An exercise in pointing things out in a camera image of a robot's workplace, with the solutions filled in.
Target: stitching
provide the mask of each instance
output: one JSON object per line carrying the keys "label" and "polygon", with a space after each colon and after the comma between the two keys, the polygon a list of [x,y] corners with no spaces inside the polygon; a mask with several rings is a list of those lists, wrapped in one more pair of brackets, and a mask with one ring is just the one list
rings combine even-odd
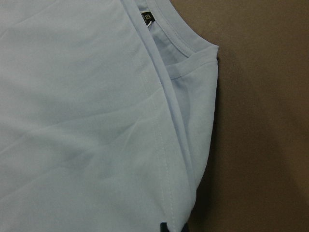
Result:
{"label": "stitching", "polygon": [[[168,24],[168,26],[170,27],[170,29],[174,32],[175,36],[187,47],[189,48],[192,52],[196,52],[195,49],[193,49],[185,40],[183,40],[182,37],[179,36],[179,34],[177,33],[177,31],[173,28],[173,26],[170,24],[170,22],[165,18],[165,16],[163,15],[162,13],[162,10],[160,8],[160,6],[158,5],[158,3],[156,2],[156,0],[154,1],[157,5],[157,8],[158,8],[158,12],[161,14],[161,16],[164,18],[164,21]],[[170,36],[169,36],[169,39],[171,39],[172,42],[175,42],[176,44],[178,44],[176,41],[174,41]]]}
{"label": "stitching", "polygon": [[173,207],[173,201],[172,201],[172,193],[171,193],[171,187],[170,187],[170,175],[169,175],[169,169],[168,169],[168,161],[167,161],[167,157],[166,157],[165,148],[163,146],[163,138],[162,138],[161,130],[159,130],[159,137],[160,137],[160,142],[161,142],[162,152],[163,152],[162,157],[163,157],[163,160],[164,160],[165,171],[166,171],[167,180],[168,180],[169,206],[170,206],[170,210],[171,210],[172,227],[173,227],[173,230],[176,231],[176,228],[175,228],[176,227],[175,226],[175,213],[174,213],[174,207]]}
{"label": "stitching", "polygon": [[213,62],[216,62],[216,60],[212,60],[212,61],[205,62],[205,63],[203,63],[203,64],[197,66],[195,69],[193,69],[193,70],[191,70],[191,71],[189,71],[189,72],[187,72],[187,73],[185,73],[185,74],[182,74],[182,75],[180,75],[180,76],[178,76],[178,77],[171,78],[171,81],[176,80],[176,79],[178,79],[178,78],[181,78],[181,77],[183,77],[183,76],[186,76],[186,75],[188,75],[189,73],[193,72],[194,70],[196,70],[196,69],[202,67],[203,65],[209,64],[209,63],[213,63]]}
{"label": "stitching", "polygon": [[[122,2],[122,5],[126,5],[124,0],[121,0],[121,2]],[[133,23],[130,14],[128,13],[127,15],[128,15],[128,17],[129,17],[129,19],[130,19],[130,21],[131,21],[131,24],[132,24],[133,27],[135,28],[136,32],[137,32],[138,34],[140,34],[140,30],[139,30],[139,29],[136,27],[136,25]],[[141,42],[143,43],[143,45],[144,45],[146,51],[149,53],[149,51],[148,51],[148,49],[147,49],[147,46],[145,45],[145,42],[144,42],[143,38],[142,38],[141,36],[139,36],[139,37],[140,37],[140,40],[141,40]],[[141,82],[142,82],[142,84],[143,84],[143,90],[144,90],[145,94],[148,96],[149,93],[148,93],[148,90],[147,90],[147,88],[146,88],[145,82],[144,82],[144,80],[143,80],[141,77],[140,77],[140,80],[141,80]],[[154,110],[156,111],[155,104],[154,104],[154,101],[153,101],[153,100],[152,100],[152,104],[153,104]],[[163,206],[165,206],[164,191],[163,191],[163,185],[162,185],[162,183],[163,183],[163,176],[162,176],[161,166],[160,166],[160,157],[159,157],[159,152],[158,152],[158,140],[157,140],[157,135],[156,135],[156,133],[155,133],[155,124],[154,124],[154,120],[151,120],[151,123],[152,123],[152,128],[153,128],[153,131],[154,131],[154,137],[155,137],[155,150],[156,150],[156,157],[157,157],[157,160],[158,160],[158,169],[159,169],[159,178],[160,178],[160,187],[161,187],[161,200],[162,200]]]}

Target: t-shirt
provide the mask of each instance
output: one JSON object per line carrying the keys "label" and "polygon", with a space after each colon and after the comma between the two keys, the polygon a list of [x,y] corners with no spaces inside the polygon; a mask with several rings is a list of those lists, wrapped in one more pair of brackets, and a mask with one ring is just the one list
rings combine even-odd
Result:
{"label": "t-shirt", "polygon": [[218,46],[168,0],[0,3],[0,232],[180,232]]}

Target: brown background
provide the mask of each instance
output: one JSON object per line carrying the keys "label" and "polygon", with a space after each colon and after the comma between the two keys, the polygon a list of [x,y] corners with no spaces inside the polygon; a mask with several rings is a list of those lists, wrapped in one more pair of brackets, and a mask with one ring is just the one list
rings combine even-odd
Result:
{"label": "brown background", "polygon": [[309,1],[172,0],[219,45],[191,232],[309,232]]}

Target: light blue fabric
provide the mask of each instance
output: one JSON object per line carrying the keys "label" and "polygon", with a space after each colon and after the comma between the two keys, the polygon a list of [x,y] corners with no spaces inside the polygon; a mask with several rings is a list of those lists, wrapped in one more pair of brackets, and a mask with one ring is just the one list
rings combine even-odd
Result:
{"label": "light blue fabric", "polygon": [[0,3],[0,232],[179,232],[217,50],[168,0]]}

